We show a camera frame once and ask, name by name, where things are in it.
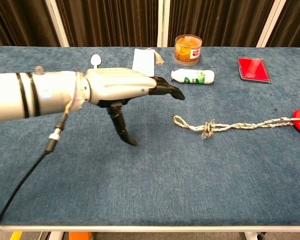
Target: rope knot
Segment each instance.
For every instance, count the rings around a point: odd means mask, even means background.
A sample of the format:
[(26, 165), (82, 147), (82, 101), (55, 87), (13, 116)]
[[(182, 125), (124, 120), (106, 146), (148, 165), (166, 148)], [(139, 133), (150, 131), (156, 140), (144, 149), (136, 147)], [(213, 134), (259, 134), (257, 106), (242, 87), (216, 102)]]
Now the rope knot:
[(216, 125), (215, 125), (214, 120), (211, 120), (210, 122), (205, 122), (201, 137), (203, 139), (210, 138), (212, 136), (212, 134), (214, 134), (215, 127), (216, 127)]

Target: white card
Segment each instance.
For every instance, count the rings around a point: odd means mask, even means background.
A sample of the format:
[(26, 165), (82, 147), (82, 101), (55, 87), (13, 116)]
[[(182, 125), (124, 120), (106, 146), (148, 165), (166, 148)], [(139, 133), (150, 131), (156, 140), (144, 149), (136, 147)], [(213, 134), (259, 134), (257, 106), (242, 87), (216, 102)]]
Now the white card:
[(155, 75), (155, 53), (151, 50), (134, 49), (132, 70), (148, 77)]

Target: floor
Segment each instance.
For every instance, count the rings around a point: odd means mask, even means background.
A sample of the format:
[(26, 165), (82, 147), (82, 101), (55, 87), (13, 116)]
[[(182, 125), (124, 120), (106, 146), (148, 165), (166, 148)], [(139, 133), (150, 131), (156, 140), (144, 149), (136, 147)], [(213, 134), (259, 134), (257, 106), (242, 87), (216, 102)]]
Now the floor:
[[(0, 231), (0, 240), (9, 240), (12, 232)], [(20, 240), (46, 240), (48, 233), (24, 232)], [(68, 240), (66, 233), (63, 240)], [(242, 240), (238, 232), (97, 232), (94, 240)], [(268, 232), (266, 240), (300, 240), (300, 232)]]

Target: brown curtain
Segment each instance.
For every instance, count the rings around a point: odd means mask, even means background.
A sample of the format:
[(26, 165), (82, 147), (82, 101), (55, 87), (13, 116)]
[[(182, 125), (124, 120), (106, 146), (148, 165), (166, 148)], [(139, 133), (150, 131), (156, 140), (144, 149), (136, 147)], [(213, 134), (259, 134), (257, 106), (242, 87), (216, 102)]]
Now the brown curtain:
[(60, 46), (44, 0), (0, 0), (0, 46)]
[(274, 0), (171, 0), (168, 46), (193, 34), (203, 46), (255, 47)]
[(57, 0), (72, 47), (157, 46), (158, 0)]
[(287, 0), (267, 47), (300, 47), (300, 0)]

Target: green label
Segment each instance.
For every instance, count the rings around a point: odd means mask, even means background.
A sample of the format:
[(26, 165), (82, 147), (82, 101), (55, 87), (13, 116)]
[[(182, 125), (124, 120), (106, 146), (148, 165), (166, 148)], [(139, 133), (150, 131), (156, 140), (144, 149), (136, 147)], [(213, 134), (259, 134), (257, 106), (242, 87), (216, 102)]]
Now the green label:
[(201, 75), (198, 78), (184, 78), (184, 82), (186, 84), (204, 84), (205, 83), (205, 75)]

